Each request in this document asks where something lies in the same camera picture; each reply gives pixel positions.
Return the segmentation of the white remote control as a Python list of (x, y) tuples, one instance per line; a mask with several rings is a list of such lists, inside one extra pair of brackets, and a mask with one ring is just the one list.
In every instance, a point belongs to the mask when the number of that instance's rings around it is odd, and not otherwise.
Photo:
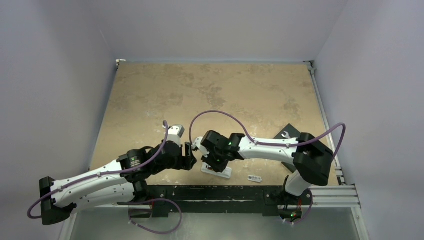
[(232, 168), (226, 167), (223, 172), (216, 172), (212, 169), (212, 167), (206, 163), (202, 163), (201, 171), (206, 174), (210, 174), (213, 176), (217, 176), (220, 178), (230, 179), (232, 175)]

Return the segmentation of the white battery cover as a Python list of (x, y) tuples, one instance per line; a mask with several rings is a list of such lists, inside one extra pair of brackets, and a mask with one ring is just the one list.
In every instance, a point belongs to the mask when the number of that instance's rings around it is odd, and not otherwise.
[(263, 181), (263, 179), (260, 176), (255, 176), (255, 175), (249, 175), (247, 179), (254, 183), (261, 183)]

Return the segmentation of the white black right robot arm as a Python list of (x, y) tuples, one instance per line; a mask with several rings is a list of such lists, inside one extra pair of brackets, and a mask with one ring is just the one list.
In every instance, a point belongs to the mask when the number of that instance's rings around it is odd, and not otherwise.
[(215, 173), (223, 173), (229, 162), (263, 159), (294, 167), (287, 177), (280, 196), (288, 204), (294, 203), (310, 186), (327, 186), (334, 153), (314, 136), (302, 132), (300, 136), (284, 139), (256, 138), (243, 133), (225, 137), (210, 130), (194, 140), (201, 160)]

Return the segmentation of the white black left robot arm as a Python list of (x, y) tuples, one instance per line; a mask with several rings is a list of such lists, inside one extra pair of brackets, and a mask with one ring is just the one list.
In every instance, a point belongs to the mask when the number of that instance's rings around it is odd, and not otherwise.
[(112, 203), (146, 203), (154, 197), (146, 180), (168, 169), (189, 171), (197, 163), (188, 142), (132, 149), (107, 165), (64, 180), (39, 181), (41, 221), (53, 225), (84, 209)]

